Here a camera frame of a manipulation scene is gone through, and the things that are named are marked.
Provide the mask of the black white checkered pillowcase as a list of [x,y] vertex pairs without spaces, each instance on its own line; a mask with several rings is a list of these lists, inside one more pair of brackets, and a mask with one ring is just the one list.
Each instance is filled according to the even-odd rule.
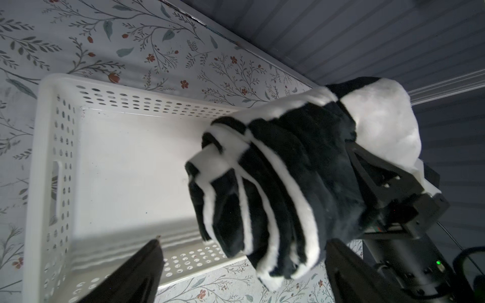
[[359,77],[217,118],[185,165],[202,239],[244,254],[271,291],[306,275],[328,240],[376,220],[348,143],[416,171],[419,127],[399,82]]

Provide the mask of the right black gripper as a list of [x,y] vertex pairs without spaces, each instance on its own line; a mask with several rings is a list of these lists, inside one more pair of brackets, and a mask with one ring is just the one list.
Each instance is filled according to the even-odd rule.
[[374,240],[419,239],[449,209],[441,193],[425,192],[412,174],[356,142],[346,141],[346,152],[365,203],[378,211]]

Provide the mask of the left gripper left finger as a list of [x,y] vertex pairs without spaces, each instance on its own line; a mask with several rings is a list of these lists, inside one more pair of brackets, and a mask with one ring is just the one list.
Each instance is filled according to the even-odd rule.
[[147,302],[157,295],[164,268],[164,256],[158,238],[155,238],[120,266],[80,302]]

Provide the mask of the white perforated plastic basket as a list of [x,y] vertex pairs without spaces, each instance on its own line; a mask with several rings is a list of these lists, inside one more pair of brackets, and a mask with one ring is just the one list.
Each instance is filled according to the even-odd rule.
[[184,165],[232,107],[67,74],[39,85],[29,179],[24,302],[79,302],[160,237],[158,301],[247,302],[204,244]]

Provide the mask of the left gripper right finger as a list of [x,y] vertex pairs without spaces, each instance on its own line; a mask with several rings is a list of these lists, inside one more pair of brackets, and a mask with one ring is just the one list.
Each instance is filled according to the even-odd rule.
[[338,239],[326,244],[325,266],[335,302],[412,302]]

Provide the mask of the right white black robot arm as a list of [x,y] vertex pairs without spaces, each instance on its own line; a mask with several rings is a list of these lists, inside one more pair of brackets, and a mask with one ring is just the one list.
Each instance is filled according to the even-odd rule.
[[426,234],[450,207],[440,175],[421,160],[407,172],[353,141],[346,151],[366,203],[361,238],[376,270],[388,270],[416,302],[484,302],[484,275],[470,284],[464,272],[466,260],[484,247],[464,249],[447,263]]

